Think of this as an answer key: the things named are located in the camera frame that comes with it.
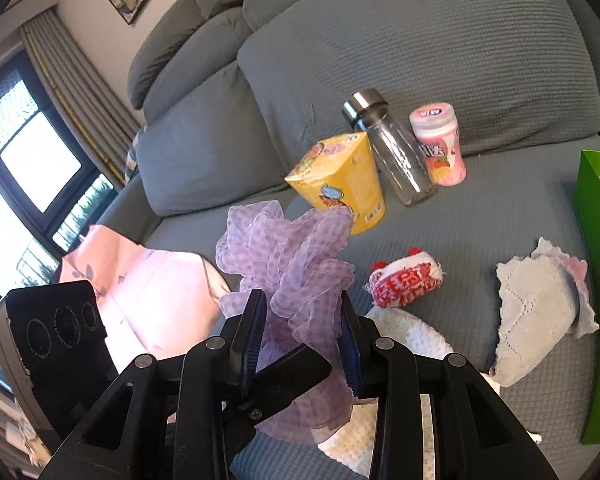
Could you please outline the grey pink knitted cloth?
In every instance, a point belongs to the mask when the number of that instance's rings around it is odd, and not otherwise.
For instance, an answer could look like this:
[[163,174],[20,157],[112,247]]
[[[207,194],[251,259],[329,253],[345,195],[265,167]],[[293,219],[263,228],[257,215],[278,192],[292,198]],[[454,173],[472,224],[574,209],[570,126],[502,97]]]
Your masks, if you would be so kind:
[[565,335],[576,338],[600,326],[590,300],[588,263],[544,237],[527,257],[496,266],[500,282],[500,326],[489,375],[515,385],[535,369]]

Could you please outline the red white knitted sock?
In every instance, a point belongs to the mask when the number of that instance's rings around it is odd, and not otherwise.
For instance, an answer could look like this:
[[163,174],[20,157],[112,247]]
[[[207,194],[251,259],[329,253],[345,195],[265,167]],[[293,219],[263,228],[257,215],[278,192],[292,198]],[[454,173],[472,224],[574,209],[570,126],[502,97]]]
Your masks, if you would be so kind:
[[439,288],[443,281],[440,263],[428,252],[411,247],[403,258],[375,262],[364,288],[376,307],[402,308]]

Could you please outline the purple mesh bath scrunchie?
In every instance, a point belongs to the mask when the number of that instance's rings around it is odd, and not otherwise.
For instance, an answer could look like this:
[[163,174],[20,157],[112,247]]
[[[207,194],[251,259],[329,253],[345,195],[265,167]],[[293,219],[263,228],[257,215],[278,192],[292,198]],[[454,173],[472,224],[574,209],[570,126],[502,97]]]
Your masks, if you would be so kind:
[[329,378],[261,422],[269,437],[314,445],[329,439],[351,417],[353,394],[343,376],[337,339],[341,294],[354,282],[355,267],[340,259],[352,228],[343,206],[311,209],[294,220],[276,200],[230,207],[227,229],[215,247],[216,266],[241,280],[220,300],[226,318],[245,309],[253,289],[268,298],[268,313],[257,368],[299,344],[317,351],[332,366]]

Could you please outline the pink floral garment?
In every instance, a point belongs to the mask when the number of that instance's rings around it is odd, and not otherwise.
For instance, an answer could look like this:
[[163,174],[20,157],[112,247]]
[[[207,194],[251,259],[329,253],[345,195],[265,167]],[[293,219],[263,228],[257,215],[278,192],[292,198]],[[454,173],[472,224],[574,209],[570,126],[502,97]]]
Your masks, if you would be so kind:
[[91,226],[62,258],[60,279],[91,283],[119,372],[140,354],[169,359],[207,339],[230,292],[204,257],[149,249],[106,226]]

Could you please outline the black framed window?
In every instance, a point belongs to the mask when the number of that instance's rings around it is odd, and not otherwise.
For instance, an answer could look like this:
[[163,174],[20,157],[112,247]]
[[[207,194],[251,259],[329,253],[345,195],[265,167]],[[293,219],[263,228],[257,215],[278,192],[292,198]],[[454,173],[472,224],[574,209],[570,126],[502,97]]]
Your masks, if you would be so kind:
[[0,66],[0,299],[56,282],[116,195],[17,52]]

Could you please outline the striped grey curtain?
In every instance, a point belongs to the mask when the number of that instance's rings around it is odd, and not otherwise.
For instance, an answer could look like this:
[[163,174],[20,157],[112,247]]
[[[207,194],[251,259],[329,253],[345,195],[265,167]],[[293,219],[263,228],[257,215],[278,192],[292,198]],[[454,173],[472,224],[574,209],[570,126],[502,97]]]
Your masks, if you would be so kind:
[[54,107],[96,168],[120,190],[140,124],[74,41],[53,8],[19,27],[23,47]]

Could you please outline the yellow paper food cup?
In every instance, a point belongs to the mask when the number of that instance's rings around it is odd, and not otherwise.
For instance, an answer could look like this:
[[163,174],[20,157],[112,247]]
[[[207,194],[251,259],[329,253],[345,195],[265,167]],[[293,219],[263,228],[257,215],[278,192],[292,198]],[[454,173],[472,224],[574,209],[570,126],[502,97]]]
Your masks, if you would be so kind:
[[385,213],[384,194],[365,132],[316,142],[285,181],[316,209],[347,207],[352,214],[352,234],[373,229]]

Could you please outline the pink gum jar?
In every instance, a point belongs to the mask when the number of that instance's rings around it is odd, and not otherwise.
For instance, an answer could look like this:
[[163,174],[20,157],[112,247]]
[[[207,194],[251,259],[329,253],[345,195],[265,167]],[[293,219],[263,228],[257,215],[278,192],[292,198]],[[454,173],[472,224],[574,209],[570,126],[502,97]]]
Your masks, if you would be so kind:
[[431,103],[413,110],[410,123],[434,184],[454,186],[466,177],[460,152],[460,128],[449,103]]

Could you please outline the grey fabric sofa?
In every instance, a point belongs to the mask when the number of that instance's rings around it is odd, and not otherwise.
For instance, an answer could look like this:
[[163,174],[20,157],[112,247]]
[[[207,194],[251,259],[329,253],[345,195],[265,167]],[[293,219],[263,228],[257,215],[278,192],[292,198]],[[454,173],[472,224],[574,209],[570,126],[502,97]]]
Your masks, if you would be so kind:
[[591,0],[176,0],[132,63],[146,126],[140,172],[100,223],[149,248],[214,255],[231,206],[306,202],[285,174],[348,128],[343,102],[373,88],[401,120],[448,102],[465,181],[413,207],[386,196],[343,258],[356,310],[370,265],[410,245],[444,285],[414,313],[479,370],[495,358],[499,263],[547,238],[586,254],[573,208],[580,154],[600,150],[600,17]]

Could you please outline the clear bottle steel cap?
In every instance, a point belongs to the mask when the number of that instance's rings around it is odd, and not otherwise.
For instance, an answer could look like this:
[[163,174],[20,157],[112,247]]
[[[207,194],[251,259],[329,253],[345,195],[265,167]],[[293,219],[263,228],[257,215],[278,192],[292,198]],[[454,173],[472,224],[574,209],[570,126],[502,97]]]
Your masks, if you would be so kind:
[[343,103],[342,114],[355,131],[366,133],[380,171],[405,206],[434,194],[436,187],[413,133],[394,118],[377,90],[355,92]]

